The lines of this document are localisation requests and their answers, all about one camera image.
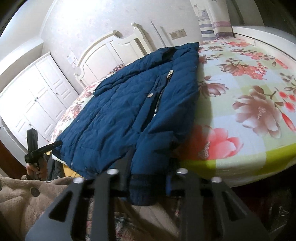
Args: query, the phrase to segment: metal zipper teeth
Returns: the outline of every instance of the metal zipper teeth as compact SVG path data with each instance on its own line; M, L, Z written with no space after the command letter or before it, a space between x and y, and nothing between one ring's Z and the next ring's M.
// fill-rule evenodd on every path
M75 145L75 149L74 149L74 152L73 152L73 155L72 155L72 159L71 159L71 166L70 166L70 168L72 168L72 165L73 165L73 159L74 159L74 154L75 154L75 150L76 150L76 148L77 148L77 146L78 146L78 142L79 142L79 140L80 140L80 137L79 137L79 139L78 139L78 141L76 142L76 145Z
M166 86L167 86L168 83L170 82L170 79L172 78L173 73L174 73L173 70L170 70L170 72L168 73L168 75L167 75L167 83L166 83ZM164 90L165 90L165 87L163 88L163 90L161 91L161 93L160 93L160 95L159 95L159 97L158 97L158 100L157 100L156 105L155 105L155 109L154 109L153 117L155 117L156 114L157 114L157 112L158 112L159 103L160 103L161 97L162 97L162 95L163 95L163 92L164 92Z

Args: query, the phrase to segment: metal screw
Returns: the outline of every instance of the metal screw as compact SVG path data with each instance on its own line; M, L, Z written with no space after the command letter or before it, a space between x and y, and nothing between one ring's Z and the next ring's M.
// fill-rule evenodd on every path
M73 180L74 183L80 184L84 182L84 178L83 177L76 177Z
M186 168L179 168L177 170L177 174L183 174L183 175L185 175L187 173L188 173L188 170Z
M115 168L107 170L107 174L109 175L117 175L118 173L119 173L119 170Z
M222 182L222 178L221 177L212 177L211 182L220 183L220 182Z

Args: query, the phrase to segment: bed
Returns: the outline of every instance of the bed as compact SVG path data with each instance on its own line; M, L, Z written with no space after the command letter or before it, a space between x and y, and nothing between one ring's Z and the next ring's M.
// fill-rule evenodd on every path
M75 76L85 89L51 142L105 78L153 51L143 31L132 26L133 35L120 39L113 31L83 53ZM232 187L278 173L295 164L296 156L296 45L266 29L233 30L235 37L200 44L195 124L175 151L182 166L205 178L221 176Z

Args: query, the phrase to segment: blue jacket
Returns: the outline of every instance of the blue jacket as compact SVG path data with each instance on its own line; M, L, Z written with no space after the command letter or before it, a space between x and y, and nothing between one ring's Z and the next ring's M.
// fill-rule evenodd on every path
M172 148L193 125L198 47L158 49L105 79L57 138L63 145L53 154L90 179L135 148L129 198L151 204L155 190L164 186Z

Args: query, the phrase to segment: white wardrobe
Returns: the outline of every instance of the white wardrobe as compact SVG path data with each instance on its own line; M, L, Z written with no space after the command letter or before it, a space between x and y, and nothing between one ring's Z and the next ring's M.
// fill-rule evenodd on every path
M57 122L78 97L50 53L16 76L0 93L0 116L27 149L27 130L38 131L38 146L47 145Z

